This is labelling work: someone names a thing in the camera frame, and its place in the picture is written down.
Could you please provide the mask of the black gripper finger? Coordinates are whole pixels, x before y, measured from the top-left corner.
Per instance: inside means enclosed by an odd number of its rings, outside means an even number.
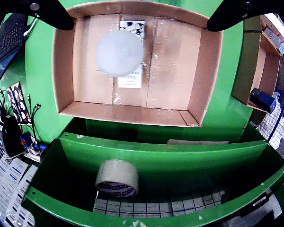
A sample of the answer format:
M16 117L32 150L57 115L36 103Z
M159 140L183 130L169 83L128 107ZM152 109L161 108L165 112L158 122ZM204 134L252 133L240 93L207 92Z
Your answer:
M224 0L207 22L209 31L223 31L251 17L276 13L284 22L284 0Z
M37 17L60 30L72 30L73 18L58 0L0 0L0 22L8 13Z

